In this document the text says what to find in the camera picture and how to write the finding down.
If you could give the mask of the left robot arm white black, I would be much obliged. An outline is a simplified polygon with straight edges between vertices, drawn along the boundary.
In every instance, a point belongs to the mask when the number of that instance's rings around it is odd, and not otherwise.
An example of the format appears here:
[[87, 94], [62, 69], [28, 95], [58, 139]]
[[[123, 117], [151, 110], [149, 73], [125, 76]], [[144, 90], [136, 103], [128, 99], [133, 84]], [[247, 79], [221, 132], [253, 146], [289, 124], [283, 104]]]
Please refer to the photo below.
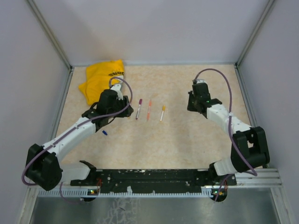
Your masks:
[[74, 180], [87, 185], [94, 184], [97, 173], [92, 171], [92, 165], [86, 162], [61, 165], [61, 161], [80, 142], [108, 125], [110, 119], [129, 117], [134, 111], [130, 105], [131, 99], [120, 91], [104, 90], [99, 101], [69, 129], [41, 146], [33, 144], [29, 148], [22, 178], [30, 179], [46, 191], [61, 182]]

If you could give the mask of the white pen red marks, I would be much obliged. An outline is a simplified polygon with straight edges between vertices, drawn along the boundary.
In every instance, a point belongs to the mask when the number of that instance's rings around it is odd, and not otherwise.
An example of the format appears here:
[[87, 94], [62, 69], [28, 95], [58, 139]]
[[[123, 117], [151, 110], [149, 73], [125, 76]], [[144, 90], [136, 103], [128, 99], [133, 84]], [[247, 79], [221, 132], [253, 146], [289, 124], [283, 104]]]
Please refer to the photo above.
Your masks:
[[139, 103], [137, 113], [136, 113], [136, 117], [135, 117], [136, 120], [138, 120], [138, 118], [139, 118], [140, 109], [141, 109], [141, 104]]

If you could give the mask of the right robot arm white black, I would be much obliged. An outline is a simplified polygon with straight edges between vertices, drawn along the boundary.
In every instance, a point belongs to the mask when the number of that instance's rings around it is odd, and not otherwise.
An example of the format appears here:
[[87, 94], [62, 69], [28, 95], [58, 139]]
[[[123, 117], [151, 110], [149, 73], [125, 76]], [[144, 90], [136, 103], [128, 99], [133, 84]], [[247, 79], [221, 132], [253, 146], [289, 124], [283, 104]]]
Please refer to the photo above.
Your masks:
[[270, 162], [263, 128], [242, 122], [220, 100], [212, 99], [208, 85], [202, 79], [193, 82], [188, 94], [187, 110], [198, 112], [216, 123], [232, 142], [230, 156], [210, 164], [208, 177], [211, 183], [218, 185], [225, 180], [225, 175], [247, 172]]

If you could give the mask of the orange white pen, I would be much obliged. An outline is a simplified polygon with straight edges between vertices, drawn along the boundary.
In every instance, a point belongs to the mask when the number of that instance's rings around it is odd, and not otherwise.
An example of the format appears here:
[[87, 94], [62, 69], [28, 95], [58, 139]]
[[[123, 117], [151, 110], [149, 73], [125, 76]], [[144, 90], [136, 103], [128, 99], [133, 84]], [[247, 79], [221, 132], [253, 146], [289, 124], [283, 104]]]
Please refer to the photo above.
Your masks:
[[150, 119], [151, 106], [152, 106], [152, 100], [150, 99], [148, 104], [148, 111], [147, 111], [147, 121], [149, 121]]

